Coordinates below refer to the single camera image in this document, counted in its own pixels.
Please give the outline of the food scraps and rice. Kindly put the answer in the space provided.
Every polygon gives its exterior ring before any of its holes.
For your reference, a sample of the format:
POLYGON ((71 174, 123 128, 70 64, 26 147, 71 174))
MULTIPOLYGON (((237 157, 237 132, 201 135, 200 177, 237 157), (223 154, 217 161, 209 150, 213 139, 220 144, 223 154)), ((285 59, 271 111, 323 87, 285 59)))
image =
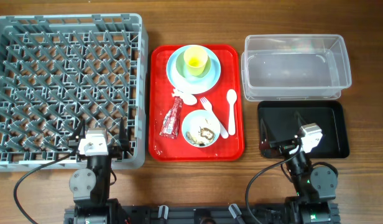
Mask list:
POLYGON ((205 147, 216 137, 212 124, 205 118, 195 119, 186 132, 186 137, 194 146, 205 147))

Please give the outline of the white napkin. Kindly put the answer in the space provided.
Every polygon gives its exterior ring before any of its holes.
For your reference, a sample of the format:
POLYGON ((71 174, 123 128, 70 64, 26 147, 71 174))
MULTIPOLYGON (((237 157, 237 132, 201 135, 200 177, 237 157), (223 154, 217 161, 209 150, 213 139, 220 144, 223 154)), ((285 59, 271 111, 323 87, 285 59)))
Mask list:
POLYGON ((197 104, 197 98, 195 96, 189 93, 184 93, 176 88, 173 90, 172 96, 181 98, 183 103, 188 106, 197 104))

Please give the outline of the red sauce packet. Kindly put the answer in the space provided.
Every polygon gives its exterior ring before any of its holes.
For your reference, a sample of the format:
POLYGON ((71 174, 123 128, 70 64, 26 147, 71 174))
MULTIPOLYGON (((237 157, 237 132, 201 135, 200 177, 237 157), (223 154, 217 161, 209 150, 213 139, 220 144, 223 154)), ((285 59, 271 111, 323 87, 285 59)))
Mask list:
POLYGON ((172 108, 167 112, 164 117, 160 135, 170 139, 176 139, 178 136, 178 130, 180 127, 180 113, 183 106, 183 100, 179 97, 175 97, 172 108))

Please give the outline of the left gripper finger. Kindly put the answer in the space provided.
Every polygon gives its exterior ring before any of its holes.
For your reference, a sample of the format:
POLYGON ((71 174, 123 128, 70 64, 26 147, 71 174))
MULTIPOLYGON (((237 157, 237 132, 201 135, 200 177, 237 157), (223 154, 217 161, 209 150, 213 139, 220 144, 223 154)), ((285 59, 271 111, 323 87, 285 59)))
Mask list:
POLYGON ((85 120, 81 120, 76 129, 72 134, 72 139, 74 141, 79 141, 85 137, 85 120))
POLYGON ((129 140, 127 138, 127 131, 124 127, 124 120, 122 118, 119 124, 119 145, 122 150, 129 150, 129 140))

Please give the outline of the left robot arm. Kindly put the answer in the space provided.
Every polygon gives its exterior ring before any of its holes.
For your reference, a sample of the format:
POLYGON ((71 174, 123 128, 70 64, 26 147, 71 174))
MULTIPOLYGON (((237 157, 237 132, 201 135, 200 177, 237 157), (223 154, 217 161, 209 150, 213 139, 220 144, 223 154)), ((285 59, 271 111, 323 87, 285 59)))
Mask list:
POLYGON ((70 136, 68 146, 86 159, 86 167, 76 170, 69 180, 75 208, 65 212, 64 224, 130 223, 131 218, 118 199, 109 197, 113 185, 110 180, 116 176, 111 167, 112 159, 130 149, 124 121, 120 121, 117 145, 108 144, 106 129, 87 130, 83 120, 70 136))

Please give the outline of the light blue small bowl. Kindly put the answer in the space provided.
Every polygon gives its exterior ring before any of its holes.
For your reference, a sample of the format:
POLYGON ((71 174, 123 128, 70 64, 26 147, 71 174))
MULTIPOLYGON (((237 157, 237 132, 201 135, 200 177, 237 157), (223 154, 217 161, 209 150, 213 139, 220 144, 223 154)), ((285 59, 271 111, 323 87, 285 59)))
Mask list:
POLYGON ((190 112, 185 116, 182 122, 182 136, 186 140, 187 143, 190 145, 194 146, 192 143, 190 143, 186 137, 186 132, 188 131, 191 123, 195 119, 200 119, 200 118, 205 118, 207 119, 213 126, 213 131, 216 134, 216 137, 214 138, 213 142, 205 147, 211 146, 214 144, 217 139, 220 137, 220 125, 218 119, 216 119, 209 111, 207 110, 195 110, 190 112))

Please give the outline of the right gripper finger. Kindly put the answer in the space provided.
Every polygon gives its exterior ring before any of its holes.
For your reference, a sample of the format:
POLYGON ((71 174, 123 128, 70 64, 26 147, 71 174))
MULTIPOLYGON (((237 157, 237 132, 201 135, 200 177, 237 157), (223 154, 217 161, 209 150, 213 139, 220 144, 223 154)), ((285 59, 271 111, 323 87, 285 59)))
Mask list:
POLYGON ((297 124, 298 124, 297 136, 298 137, 303 137, 304 133, 302 131, 302 126, 306 125, 307 122, 304 120, 303 116, 298 111, 295 111, 293 115, 294 115, 294 118, 295 118, 295 120, 297 121, 297 124))
POLYGON ((261 142, 266 142, 270 136, 270 132, 268 132, 266 123, 263 118, 260 119, 259 131, 261 142))

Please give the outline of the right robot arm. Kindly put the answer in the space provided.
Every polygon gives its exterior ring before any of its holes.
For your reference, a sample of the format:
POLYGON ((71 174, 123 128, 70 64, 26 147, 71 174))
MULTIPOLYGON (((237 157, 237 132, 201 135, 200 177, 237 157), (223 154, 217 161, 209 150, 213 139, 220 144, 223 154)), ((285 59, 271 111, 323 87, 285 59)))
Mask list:
POLYGON ((341 109, 327 106, 259 106, 262 155, 280 158, 296 195, 253 211, 264 223, 339 223, 338 170, 326 158, 345 158, 348 137, 341 109))

